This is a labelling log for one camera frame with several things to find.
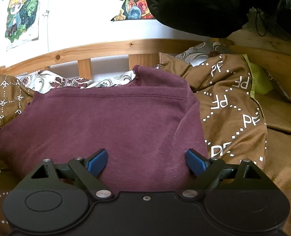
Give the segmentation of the maroon long sleeve shirt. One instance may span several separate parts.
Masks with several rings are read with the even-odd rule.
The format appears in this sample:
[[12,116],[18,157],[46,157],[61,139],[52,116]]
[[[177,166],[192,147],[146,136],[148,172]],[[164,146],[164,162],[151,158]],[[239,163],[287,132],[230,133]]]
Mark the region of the maroon long sleeve shirt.
[[122,86],[35,93],[0,130],[0,159],[25,177],[45,158],[64,164],[106,149],[100,181],[110,190],[183,188],[186,151],[208,156],[200,103],[180,76],[138,65],[134,73]]

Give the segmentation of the white floral bed sheet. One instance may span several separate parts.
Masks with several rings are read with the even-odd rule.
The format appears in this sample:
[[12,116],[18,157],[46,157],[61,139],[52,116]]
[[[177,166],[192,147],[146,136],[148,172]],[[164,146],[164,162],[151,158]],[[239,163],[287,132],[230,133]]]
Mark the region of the white floral bed sheet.
[[[218,41],[214,41],[198,44],[176,55],[175,57],[195,67],[203,64],[203,62],[207,59],[223,53],[229,53],[228,47]],[[33,73],[18,76],[17,79],[19,79],[25,87],[44,94],[50,89],[62,87],[78,87],[79,89],[85,89],[92,87],[121,86],[131,82],[135,76],[134,71],[130,70],[119,76],[113,76],[95,82],[84,78],[67,79],[48,70],[38,70]]]

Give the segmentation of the brown PF patterned blanket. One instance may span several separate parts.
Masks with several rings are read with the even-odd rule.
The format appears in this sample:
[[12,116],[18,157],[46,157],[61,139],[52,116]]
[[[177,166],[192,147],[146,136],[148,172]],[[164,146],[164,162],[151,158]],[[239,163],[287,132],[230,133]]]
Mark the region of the brown PF patterned blanket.
[[[161,54],[158,67],[186,80],[200,101],[209,155],[229,163],[253,160],[291,202],[291,103],[275,89],[252,98],[242,55],[221,54],[194,67]],[[23,112],[35,93],[17,77],[0,74],[0,127]],[[285,231],[291,235],[291,213]]]

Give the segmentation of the lime green cloth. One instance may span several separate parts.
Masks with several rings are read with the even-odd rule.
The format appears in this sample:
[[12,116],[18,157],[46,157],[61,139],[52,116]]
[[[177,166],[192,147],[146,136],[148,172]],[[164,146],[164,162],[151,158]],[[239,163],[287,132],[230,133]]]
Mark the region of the lime green cloth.
[[246,54],[243,54],[243,57],[248,64],[250,75],[252,77],[250,96],[255,98],[256,94],[265,95],[272,91],[274,87],[270,82],[265,70],[255,63],[250,62]]

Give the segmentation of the anime girl poster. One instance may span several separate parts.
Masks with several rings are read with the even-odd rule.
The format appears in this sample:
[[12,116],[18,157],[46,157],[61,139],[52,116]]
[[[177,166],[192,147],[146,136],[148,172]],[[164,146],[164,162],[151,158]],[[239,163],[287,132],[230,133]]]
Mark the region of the anime girl poster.
[[5,38],[12,44],[38,37],[39,0],[9,0]]

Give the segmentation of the black puffy jacket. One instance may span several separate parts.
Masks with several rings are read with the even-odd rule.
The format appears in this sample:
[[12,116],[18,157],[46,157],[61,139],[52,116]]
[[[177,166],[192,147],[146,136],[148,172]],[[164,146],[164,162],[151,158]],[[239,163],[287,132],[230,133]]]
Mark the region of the black puffy jacket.
[[291,0],[146,0],[163,25],[213,38],[226,38],[249,22],[256,11],[265,32],[291,40]]

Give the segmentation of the wooden bed frame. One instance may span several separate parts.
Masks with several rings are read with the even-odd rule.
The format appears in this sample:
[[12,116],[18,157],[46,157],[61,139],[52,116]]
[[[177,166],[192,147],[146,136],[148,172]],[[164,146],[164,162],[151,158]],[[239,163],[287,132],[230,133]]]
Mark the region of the wooden bed frame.
[[[239,30],[218,42],[234,53],[247,54],[251,62],[283,76],[291,87],[291,42],[275,37],[256,37],[254,33]],[[179,39],[143,39],[95,43],[62,49],[14,64],[1,66],[0,74],[20,75],[66,62],[76,61],[80,77],[91,79],[91,59],[127,55],[129,68],[134,65],[151,66],[159,61],[158,54],[181,53],[199,41]]]

